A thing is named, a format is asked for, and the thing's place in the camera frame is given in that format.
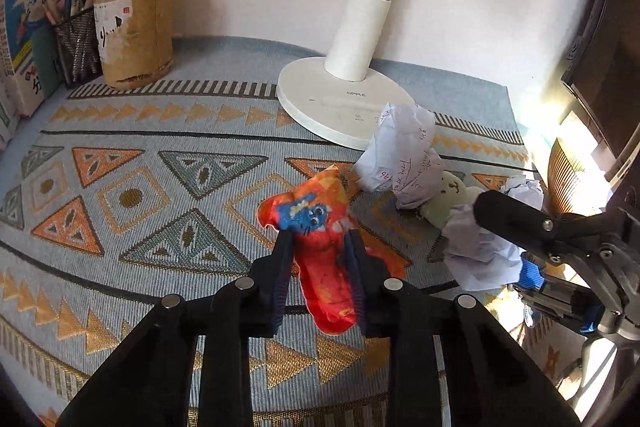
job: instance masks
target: red snack packet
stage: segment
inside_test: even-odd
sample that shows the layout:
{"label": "red snack packet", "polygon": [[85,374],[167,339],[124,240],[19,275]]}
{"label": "red snack packet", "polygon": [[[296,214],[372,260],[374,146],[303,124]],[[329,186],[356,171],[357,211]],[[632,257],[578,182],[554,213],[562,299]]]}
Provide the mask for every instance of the red snack packet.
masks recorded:
{"label": "red snack packet", "polygon": [[344,234],[355,229],[338,168],[331,166],[292,192],[264,200],[258,207],[263,227],[294,232],[294,259],[306,307],[319,330],[339,335],[356,323]]}

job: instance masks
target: metal bolt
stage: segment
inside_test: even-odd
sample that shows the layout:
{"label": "metal bolt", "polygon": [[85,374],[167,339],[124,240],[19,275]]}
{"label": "metal bolt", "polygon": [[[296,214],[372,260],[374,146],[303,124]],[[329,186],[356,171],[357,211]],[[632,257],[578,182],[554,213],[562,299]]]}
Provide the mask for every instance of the metal bolt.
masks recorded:
{"label": "metal bolt", "polygon": [[387,290],[391,290],[392,292],[397,292],[402,289],[402,281],[396,279],[395,277],[389,277],[389,279],[385,280],[385,288]]}
{"label": "metal bolt", "polygon": [[476,299],[474,299],[471,295],[461,295],[458,297],[458,304],[463,308],[470,310],[471,308],[476,307]]}
{"label": "metal bolt", "polygon": [[164,297],[162,297],[162,300],[160,302],[162,306],[169,310],[171,308],[175,308],[178,304],[180,304],[180,296],[177,293],[169,293],[169,295],[165,295]]}
{"label": "metal bolt", "polygon": [[248,290],[254,285],[254,280],[251,277],[241,277],[236,279],[236,288],[239,290]]}

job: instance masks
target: white label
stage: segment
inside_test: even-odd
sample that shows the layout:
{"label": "white label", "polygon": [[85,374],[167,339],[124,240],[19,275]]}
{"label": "white label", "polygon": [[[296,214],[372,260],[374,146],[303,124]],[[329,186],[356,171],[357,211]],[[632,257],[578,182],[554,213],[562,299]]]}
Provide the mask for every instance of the white label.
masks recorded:
{"label": "white label", "polygon": [[94,5],[95,33],[98,37],[100,60],[107,62],[107,35],[118,34],[122,26],[133,14],[133,0],[117,0]]}

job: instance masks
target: white lamp base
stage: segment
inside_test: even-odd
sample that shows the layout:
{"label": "white lamp base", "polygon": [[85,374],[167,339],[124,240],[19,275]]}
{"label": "white lamp base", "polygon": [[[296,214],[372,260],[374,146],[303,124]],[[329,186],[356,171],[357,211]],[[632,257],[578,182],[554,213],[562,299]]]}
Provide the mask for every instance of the white lamp base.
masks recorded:
{"label": "white lamp base", "polygon": [[348,82],[324,69],[324,57],[301,58],[285,66],[278,100],[302,127],[325,140],[364,151],[387,103],[412,104],[409,94],[382,73],[369,70]]}

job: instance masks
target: green plush toy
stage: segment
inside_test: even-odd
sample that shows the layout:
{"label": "green plush toy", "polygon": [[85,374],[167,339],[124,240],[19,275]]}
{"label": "green plush toy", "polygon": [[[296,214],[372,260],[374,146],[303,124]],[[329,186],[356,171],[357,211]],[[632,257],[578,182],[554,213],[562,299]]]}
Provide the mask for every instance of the green plush toy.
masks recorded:
{"label": "green plush toy", "polygon": [[479,187],[467,187],[462,180],[451,172],[442,173],[440,191],[420,206],[420,215],[434,227],[443,229],[449,219],[451,207],[457,204],[473,203],[484,190]]}

